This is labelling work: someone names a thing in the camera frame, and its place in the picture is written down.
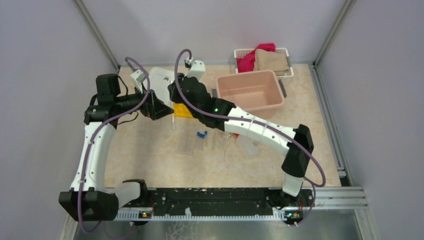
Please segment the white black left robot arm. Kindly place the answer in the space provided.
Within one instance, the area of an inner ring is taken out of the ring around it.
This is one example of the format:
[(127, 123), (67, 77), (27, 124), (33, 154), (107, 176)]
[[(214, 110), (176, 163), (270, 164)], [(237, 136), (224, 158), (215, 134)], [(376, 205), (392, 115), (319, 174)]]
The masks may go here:
[(112, 221), (120, 208), (130, 202), (144, 207), (151, 195), (143, 179), (125, 180), (113, 192), (107, 192), (105, 171), (109, 148), (119, 119), (139, 111), (152, 120), (170, 115), (168, 86), (172, 76), (141, 71), (132, 73), (135, 93), (121, 96), (121, 77), (116, 73), (96, 77), (97, 93), (84, 112), (84, 144), (80, 162), (69, 190), (59, 194), (58, 202), (75, 220)]

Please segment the large clear test tube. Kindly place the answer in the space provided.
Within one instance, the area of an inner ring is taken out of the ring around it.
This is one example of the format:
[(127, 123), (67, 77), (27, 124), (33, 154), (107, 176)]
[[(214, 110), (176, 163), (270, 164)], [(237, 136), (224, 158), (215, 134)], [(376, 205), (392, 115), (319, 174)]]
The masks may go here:
[(171, 129), (175, 130), (176, 129), (176, 117), (175, 117), (175, 109), (174, 109), (174, 105), (172, 105), (172, 115), (171, 115)]

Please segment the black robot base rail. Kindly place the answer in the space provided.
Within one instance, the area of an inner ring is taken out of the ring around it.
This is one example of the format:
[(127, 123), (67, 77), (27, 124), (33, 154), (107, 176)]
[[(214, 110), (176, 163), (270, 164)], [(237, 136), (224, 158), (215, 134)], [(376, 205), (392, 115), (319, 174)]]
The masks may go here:
[(311, 189), (293, 197), (275, 187), (150, 188), (121, 208), (117, 220), (300, 220), (313, 205)]

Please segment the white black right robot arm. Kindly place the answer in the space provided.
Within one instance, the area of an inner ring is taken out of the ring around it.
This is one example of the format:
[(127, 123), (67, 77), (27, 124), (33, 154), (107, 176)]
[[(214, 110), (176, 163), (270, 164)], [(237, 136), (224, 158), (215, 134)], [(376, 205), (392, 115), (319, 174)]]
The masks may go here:
[(309, 127), (285, 127), (257, 117), (228, 100), (211, 96), (196, 77), (183, 73), (175, 74), (168, 90), (172, 102), (184, 104), (206, 127), (248, 137), (279, 152), (284, 157), (281, 199), (287, 206), (301, 200), (300, 190), (315, 147)]

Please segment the yellow test tube rack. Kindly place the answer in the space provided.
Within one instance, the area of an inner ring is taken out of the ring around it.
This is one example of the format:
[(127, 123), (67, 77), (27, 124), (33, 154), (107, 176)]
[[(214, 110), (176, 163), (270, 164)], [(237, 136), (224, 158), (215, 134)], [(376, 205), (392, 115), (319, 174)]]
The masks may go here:
[(178, 118), (193, 119), (191, 112), (183, 103), (173, 104), (174, 116)]

